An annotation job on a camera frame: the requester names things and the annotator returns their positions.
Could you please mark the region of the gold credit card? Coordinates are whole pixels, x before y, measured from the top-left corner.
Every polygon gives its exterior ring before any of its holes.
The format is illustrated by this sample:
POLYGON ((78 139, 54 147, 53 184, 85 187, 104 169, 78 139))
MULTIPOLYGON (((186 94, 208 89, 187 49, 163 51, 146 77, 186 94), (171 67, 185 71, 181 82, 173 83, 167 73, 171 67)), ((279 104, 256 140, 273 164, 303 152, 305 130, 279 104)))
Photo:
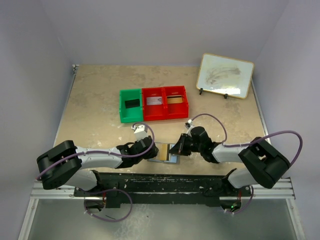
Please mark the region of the gold credit card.
POLYGON ((167 97, 167 99, 177 99, 177 98, 183 98, 183 96, 182 95, 167 95, 166 96, 167 97))
POLYGON ((158 146, 159 152, 158 152, 158 159, 160 161, 168 161, 169 160, 169 150, 170 150, 170 144, 168 143, 161 143, 158 146))

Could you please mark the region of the grey leather card holder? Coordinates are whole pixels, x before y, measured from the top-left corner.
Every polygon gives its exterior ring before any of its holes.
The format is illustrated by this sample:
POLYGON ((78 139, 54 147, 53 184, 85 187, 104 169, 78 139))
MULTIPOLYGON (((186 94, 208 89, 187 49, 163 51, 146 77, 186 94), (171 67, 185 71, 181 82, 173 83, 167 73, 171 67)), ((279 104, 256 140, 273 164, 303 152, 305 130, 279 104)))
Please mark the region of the grey leather card holder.
POLYGON ((173 143, 160 143, 156 142, 155 146, 158 148, 157 156, 150 158, 147 161, 162 164, 177 164, 179 156, 169 153, 170 149, 174 146, 173 143))

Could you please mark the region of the green bin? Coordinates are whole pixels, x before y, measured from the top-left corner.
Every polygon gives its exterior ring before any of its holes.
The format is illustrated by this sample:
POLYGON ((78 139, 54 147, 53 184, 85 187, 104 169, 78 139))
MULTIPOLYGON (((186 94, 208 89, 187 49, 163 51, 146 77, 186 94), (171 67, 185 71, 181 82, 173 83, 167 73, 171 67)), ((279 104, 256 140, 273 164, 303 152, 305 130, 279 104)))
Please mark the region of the green bin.
POLYGON ((141 88, 119 91, 119 117, 121 123, 142 122, 144 120, 141 88), (140 99, 140 107, 126 109, 125 101, 133 99, 140 99))

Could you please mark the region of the red bin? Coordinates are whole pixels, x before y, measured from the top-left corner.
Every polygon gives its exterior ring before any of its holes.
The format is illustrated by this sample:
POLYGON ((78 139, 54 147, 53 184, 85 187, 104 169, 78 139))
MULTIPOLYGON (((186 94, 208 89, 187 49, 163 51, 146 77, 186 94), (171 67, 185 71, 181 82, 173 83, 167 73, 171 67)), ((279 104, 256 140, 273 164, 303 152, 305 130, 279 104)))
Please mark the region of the red bin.
POLYGON ((165 112, 165 101, 164 101, 164 92, 162 87, 149 87, 142 88, 142 110, 143 110, 143 120, 145 122, 150 121, 162 121, 166 119, 165 112), (147 97, 162 97, 161 105, 147 105, 147 97))
POLYGON ((187 98, 186 89, 183 85, 178 86, 165 86, 164 87, 166 115, 169 120, 172 119, 185 119, 189 116, 189 103, 187 98), (183 103, 168 104, 167 96, 182 95, 183 103))

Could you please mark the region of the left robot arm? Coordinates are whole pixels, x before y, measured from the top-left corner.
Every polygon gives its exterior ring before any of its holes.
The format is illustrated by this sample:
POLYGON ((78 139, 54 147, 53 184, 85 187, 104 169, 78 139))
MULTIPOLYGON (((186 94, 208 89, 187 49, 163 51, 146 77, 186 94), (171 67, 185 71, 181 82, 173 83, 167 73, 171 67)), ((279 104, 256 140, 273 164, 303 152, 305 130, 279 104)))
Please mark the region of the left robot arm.
POLYGON ((39 176, 36 179, 45 190, 67 185, 98 196, 103 184, 95 168, 130 168, 141 160, 156 157, 158 152, 150 136, 110 149, 83 148, 66 140, 37 158, 39 176))

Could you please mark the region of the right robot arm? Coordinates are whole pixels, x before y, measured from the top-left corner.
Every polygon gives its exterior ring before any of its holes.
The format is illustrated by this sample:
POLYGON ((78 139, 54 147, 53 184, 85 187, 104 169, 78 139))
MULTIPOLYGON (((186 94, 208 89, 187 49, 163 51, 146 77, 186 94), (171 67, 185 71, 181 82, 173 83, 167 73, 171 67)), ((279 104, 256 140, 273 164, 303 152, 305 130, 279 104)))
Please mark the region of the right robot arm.
POLYGON ((261 137, 259 142, 248 146, 228 147, 214 142, 202 126, 192 128, 188 134, 182 133, 170 154, 189 156, 199 153, 213 164, 226 162, 242 163, 244 168, 233 169, 223 177, 222 190, 228 196, 235 195, 240 188, 259 184, 271 189, 289 169, 290 162, 279 151, 261 137))

